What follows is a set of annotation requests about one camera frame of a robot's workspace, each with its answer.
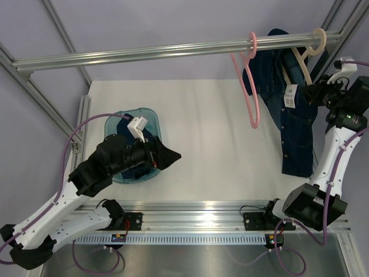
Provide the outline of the beige wooden hanger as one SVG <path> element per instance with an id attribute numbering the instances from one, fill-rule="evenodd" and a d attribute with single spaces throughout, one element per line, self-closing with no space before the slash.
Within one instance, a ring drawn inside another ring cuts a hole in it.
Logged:
<path id="1" fill-rule="evenodd" d="M 326 42 L 327 42 L 327 34 L 326 34 L 324 29 L 315 28 L 313 30 L 312 34 L 319 36 L 319 45 L 318 45 L 317 48 L 312 48 L 311 46 L 306 46 L 306 50 L 303 52 L 303 54 L 300 54 L 300 52 L 298 51 L 298 49 L 296 47 L 291 48 L 291 51 L 294 54 L 300 69 L 302 70 L 303 77 L 304 77 L 305 83 L 307 85 L 311 85 L 312 80 L 311 80 L 311 77 L 310 77 L 310 73 L 307 69 L 307 65 L 304 63 L 304 61 L 309 56 L 316 56 L 318 54 L 321 54 L 325 50 Z"/>

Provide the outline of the dark denim skirt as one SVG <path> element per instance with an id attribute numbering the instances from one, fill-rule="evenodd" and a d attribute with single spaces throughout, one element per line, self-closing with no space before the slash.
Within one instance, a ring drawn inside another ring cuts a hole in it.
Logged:
<path id="1" fill-rule="evenodd" d="M 134 117 L 129 113 L 123 113 L 123 116 L 124 118 L 116 126 L 116 133 L 125 138 L 126 153 L 130 154 L 130 163 L 128 168 L 118 174 L 118 179 L 124 184 L 148 181 L 159 174 L 159 169 L 148 164 L 144 157 L 145 150 L 142 147 L 142 142 L 140 141 L 139 146 L 137 146 L 137 139 L 128 129 L 128 124 Z"/>

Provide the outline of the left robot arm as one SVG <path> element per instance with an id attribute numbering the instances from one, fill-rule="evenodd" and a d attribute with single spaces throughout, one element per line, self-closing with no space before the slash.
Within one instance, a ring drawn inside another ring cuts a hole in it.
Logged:
<path id="1" fill-rule="evenodd" d="M 90 157 L 80 163 L 62 183 L 62 189 L 33 215 L 19 224 L 1 228 L 10 245 L 10 264 L 31 270 L 44 264 L 70 241 L 91 231 L 121 228 L 125 212 L 116 200 L 106 200 L 94 211 L 68 223 L 63 219 L 112 184 L 114 175 L 139 165 L 165 170 L 181 158 L 158 137 L 128 146 L 123 135 L 109 135 Z"/>

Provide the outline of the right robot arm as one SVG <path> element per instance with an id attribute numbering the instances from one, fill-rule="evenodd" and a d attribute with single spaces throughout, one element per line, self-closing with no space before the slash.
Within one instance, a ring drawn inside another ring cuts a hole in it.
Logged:
<path id="1" fill-rule="evenodd" d="M 274 229 L 283 219 L 291 218 L 322 231 L 345 213 L 342 179 L 355 146 L 368 131 L 364 116 L 368 77 L 359 76 L 349 89 L 342 87 L 343 80 L 337 74 L 324 75 L 319 83 L 303 88 L 309 105 L 329 109 L 323 154 L 308 183 L 293 190 L 286 200 L 268 202 L 261 218 L 265 227 Z"/>

